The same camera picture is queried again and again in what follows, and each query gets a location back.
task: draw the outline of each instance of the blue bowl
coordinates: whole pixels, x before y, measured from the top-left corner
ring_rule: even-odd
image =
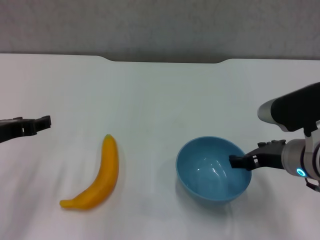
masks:
[[[231,168],[229,155],[244,152],[232,142],[215,136],[202,136],[186,143],[178,153],[175,168],[182,185],[196,197],[219,204],[240,196],[252,173]]]

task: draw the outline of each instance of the gray wall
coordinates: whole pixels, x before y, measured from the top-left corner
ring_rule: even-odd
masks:
[[[0,0],[0,53],[320,59],[320,1]]]

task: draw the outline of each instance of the white tabletop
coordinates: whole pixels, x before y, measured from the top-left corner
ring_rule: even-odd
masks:
[[[244,194],[199,205],[177,182],[180,148],[199,136],[249,152],[303,138],[257,118],[273,98],[319,81],[320,62],[112,62],[97,56],[0,54],[0,119],[51,115],[52,128],[0,144],[1,240],[317,239],[320,194],[284,170],[252,172]],[[94,180],[112,134],[119,177],[85,212],[63,210]]]

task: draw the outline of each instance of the bowl rim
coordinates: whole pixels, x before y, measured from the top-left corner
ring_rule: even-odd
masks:
[[[195,141],[195,140],[198,140],[198,139],[205,139],[205,138],[213,138],[213,139],[219,139],[219,140],[223,140],[231,145],[233,145],[234,147],[236,147],[237,149],[239,149],[243,155],[245,155],[244,151],[242,151],[242,149],[240,147],[238,147],[237,145],[235,145],[233,142],[225,139],[225,138],[222,138],[222,137],[218,137],[218,136],[199,136],[199,137],[196,137],[190,141],[188,141],[186,144],[183,145],[183,147],[179,150],[177,156],[176,156],[176,159],[175,159],[175,171],[176,171],[176,174],[178,176],[178,179],[180,181],[180,183],[184,186],[185,189],[187,189],[190,193],[196,195],[197,197],[201,198],[201,199],[204,199],[204,200],[208,200],[208,201],[215,201],[215,202],[228,202],[228,201],[231,201],[231,200],[234,200],[236,199],[237,197],[239,197],[241,194],[243,194],[245,192],[245,190],[248,188],[250,182],[251,182],[251,178],[252,178],[252,172],[251,171],[248,171],[250,173],[250,179],[248,181],[248,184],[247,186],[245,187],[245,189],[236,194],[236,195],[233,195],[233,196],[230,196],[230,197],[227,197],[227,198],[208,198],[208,197],[205,197],[205,196],[201,196],[200,194],[196,193],[195,191],[193,191],[191,188],[189,188],[185,183],[184,181],[182,181],[180,175],[179,175],[179,171],[178,171],[178,158],[179,158],[179,155],[182,151],[182,149],[185,148],[186,145],[188,145],[189,143]]]

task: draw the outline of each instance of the banana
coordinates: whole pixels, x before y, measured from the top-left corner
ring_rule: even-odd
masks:
[[[101,151],[101,164],[94,182],[82,193],[70,200],[61,200],[60,206],[66,209],[88,210],[99,205],[114,190],[119,173],[119,160],[116,140],[110,135],[104,137]]]

